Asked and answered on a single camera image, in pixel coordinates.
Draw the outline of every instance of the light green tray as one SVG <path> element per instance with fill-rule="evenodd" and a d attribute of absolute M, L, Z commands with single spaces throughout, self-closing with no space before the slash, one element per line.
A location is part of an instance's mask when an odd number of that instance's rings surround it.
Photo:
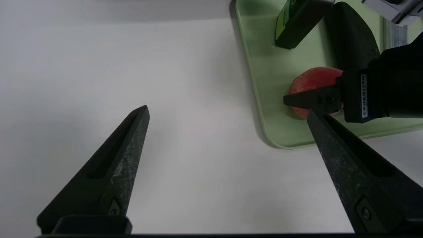
<path fill-rule="evenodd" d="M 237 0 L 236 15 L 250 69 L 261 123 L 267 139 L 276 147 L 296 149 L 314 144 L 305 120 L 299 119 L 283 104 L 283 96 L 298 75 L 318 66 L 334 66 L 324 21 L 292 50 L 274 44 L 276 19 L 286 0 Z M 379 49 L 383 46 L 383 18 L 363 5 L 351 5 L 373 31 Z M 423 31 L 419 20 L 409 26 L 409 43 Z M 365 124 L 346 123 L 335 117 L 361 138 L 384 136 L 423 128 L 422 119 L 381 118 Z"/>

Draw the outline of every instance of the barcode label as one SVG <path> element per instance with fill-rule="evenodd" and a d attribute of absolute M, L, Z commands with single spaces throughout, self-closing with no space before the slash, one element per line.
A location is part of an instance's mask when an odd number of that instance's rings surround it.
<path fill-rule="evenodd" d="M 366 118 L 367 116 L 367 75 L 361 75 L 361 117 Z"/>

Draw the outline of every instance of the white surface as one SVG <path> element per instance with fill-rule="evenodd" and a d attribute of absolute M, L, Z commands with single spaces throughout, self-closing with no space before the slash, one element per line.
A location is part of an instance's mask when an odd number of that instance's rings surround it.
<path fill-rule="evenodd" d="M 352 231 L 317 148 L 261 139 L 228 6 L 0 2 L 1 237 L 38 235 L 36 216 L 144 104 L 133 232 Z M 422 136 L 368 142 L 423 184 Z"/>

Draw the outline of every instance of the red peach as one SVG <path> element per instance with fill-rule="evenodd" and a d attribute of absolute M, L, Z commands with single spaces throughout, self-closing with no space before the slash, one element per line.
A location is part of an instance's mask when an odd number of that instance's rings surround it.
<path fill-rule="evenodd" d="M 330 67 L 316 67 L 305 71 L 298 76 L 291 84 L 289 94 L 317 89 L 336 84 L 336 78 L 342 75 L 342 70 Z M 302 108 L 292 108 L 298 116 L 307 119 L 308 110 Z"/>

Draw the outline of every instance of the black object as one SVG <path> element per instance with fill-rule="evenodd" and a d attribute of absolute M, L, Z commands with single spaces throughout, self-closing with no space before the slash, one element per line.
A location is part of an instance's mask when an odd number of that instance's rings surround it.
<path fill-rule="evenodd" d="M 364 123 L 381 117 L 423 117 L 423 33 L 411 44 L 384 51 L 372 60 L 368 68 L 344 71 L 336 86 L 319 89 L 330 94 L 334 87 L 340 91 L 346 122 Z M 318 100 L 315 91 L 283 97 L 285 105 L 309 109 L 315 107 L 327 113 L 332 105 Z"/>
<path fill-rule="evenodd" d="M 327 113 L 307 123 L 356 233 L 423 235 L 423 188 Z"/>
<path fill-rule="evenodd" d="M 346 2 L 338 2 L 324 17 L 333 47 L 336 68 L 343 71 L 364 69 L 380 56 L 369 26 Z"/>
<path fill-rule="evenodd" d="M 95 220 L 93 216 L 125 216 L 149 120 L 147 106 L 133 110 L 123 120 L 40 213 L 37 224 L 42 234 L 52 233 L 59 219 L 69 215 L 88 216 L 86 220 Z M 74 219 L 67 218 L 59 225 L 66 226 L 69 221 Z"/>
<path fill-rule="evenodd" d="M 334 2 L 335 0 L 288 0 L 277 18 L 275 45 L 286 49 L 297 47 Z"/>

